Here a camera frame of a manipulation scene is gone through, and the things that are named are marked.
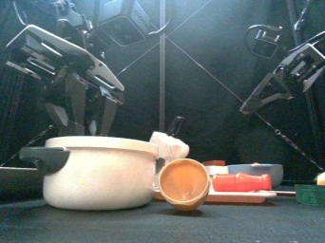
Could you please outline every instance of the red object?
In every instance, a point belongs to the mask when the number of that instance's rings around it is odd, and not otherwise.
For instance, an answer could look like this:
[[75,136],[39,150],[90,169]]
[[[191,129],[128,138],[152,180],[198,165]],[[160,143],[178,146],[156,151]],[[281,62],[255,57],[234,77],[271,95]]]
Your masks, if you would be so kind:
[[270,175],[251,176],[245,173],[217,174],[213,177],[213,188],[217,192],[250,192],[271,190]]
[[225,160],[210,160],[210,161],[202,162],[202,164],[205,166],[209,166],[209,165],[225,166],[226,165],[226,161]]

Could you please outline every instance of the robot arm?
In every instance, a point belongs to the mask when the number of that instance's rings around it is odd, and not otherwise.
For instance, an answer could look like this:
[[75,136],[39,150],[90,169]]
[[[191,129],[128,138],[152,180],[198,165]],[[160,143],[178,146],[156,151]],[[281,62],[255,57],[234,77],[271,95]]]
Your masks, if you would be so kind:
[[273,73],[266,74],[239,111],[254,113],[267,103],[290,99],[313,85],[325,67],[325,31],[298,46]]

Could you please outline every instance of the pot lid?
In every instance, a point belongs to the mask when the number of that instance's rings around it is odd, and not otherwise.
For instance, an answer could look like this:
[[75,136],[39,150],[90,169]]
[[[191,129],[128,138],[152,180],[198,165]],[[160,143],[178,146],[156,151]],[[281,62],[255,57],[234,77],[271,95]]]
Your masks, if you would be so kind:
[[143,140],[98,136],[56,137],[45,141],[45,147],[115,148],[142,151],[154,154],[155,156],[159,151],[159,148],[154,143]]

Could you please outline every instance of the pot handle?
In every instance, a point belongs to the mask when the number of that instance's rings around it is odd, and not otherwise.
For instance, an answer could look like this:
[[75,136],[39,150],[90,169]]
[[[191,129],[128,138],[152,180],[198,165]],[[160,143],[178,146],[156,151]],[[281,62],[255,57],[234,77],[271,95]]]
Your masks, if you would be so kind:
[[32,162],[44,175],[62,170],[68,156],[70,151],[60,147],[23,147],[19,151],[19,158]]

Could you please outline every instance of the white pot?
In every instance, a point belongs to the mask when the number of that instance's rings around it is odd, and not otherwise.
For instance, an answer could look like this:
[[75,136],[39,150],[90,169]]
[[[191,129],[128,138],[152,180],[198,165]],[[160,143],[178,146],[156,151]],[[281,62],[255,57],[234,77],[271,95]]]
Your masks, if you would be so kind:
[[45,149],[57,147],[70,155],[63,168],[44,176],[43,196],[49,205],[74,210],[115,210],[150,202],[158,157],[155,144],[78,136],[45,142]]

